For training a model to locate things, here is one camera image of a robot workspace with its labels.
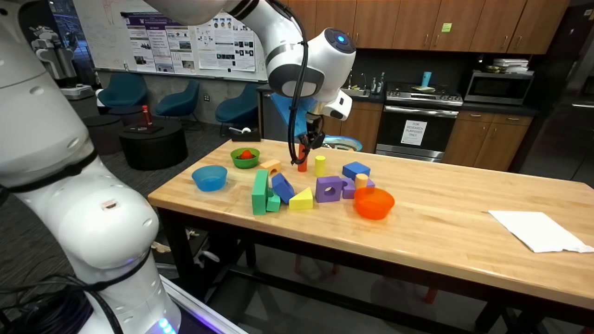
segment orange bowl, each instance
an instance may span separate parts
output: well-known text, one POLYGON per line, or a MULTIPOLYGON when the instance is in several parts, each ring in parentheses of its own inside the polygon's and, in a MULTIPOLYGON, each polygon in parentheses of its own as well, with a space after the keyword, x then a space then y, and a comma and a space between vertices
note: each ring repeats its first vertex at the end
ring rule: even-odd
POLYGON ((394 206, 394 197, 378 188, 359 188, 355 191, 355 210, 368 219, 382 219, 394 206))

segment blue chair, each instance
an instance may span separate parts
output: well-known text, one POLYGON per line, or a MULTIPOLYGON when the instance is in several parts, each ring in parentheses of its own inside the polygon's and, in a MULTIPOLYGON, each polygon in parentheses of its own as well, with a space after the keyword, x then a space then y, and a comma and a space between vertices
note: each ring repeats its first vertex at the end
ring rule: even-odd
POLYGON ((214 117, 221 122, 221 131, 224 123, 246 124, 253 122, 258 115, 258 84, 249 83, 245 85, 241 95, 221 102, 214 117))
POLYGON ((133 73, 114 73, 109 86, 98 95, 106 107, 136 106, 146 104, 149 90, 142 75, 133 73))
POLYGON ((194 109, 198 103, 198 92, 200 83, 197 80, 190 80, 188 87, 181 92, 165 96, 157 105, 155 112, 163 117, 181 117, 192 115, 196 121, 194 109))

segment yellow cylinder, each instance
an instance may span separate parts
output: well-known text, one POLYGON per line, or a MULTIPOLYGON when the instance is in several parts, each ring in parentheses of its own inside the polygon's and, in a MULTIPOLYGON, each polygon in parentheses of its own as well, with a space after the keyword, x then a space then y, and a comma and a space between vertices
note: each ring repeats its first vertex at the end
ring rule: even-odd
POLYGON ((365 174, 357 174, 355 177, 355 189, 367 187, 367 180, 369 177, 365 174))
POLYGON ((315 157, 315 176, 323 177, 326 173, 326 157, 318 155, 315 157))

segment green bowl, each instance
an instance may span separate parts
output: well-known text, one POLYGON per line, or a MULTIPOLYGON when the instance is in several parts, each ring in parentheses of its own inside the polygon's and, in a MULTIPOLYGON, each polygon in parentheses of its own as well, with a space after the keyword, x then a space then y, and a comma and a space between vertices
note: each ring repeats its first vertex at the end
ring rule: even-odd
POLYGON ((237 168, 253 168, 258 165, 258 158, 260 158, 260 151, 257 149, 252 149, 250 147, 243 147, 241 149, 236 149, 231 152, 231 159, 233 159, 233 164, 237 168), (250 153, 254 156, 251 159, 237 159, 238 156, 241 155, 245 150, 249 150, 250 153))

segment oven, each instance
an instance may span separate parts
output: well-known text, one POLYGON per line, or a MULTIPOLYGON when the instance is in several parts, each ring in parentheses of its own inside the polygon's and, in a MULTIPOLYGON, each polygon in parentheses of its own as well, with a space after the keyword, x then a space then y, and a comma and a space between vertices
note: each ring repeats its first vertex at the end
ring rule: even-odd
POLYGON ((441 162, 457 111, 386 105, 376 154, 441 162))
POLYGON ((529 74, 474 72, 463 87, 464 101, 521 105, 532 80, 529 74))

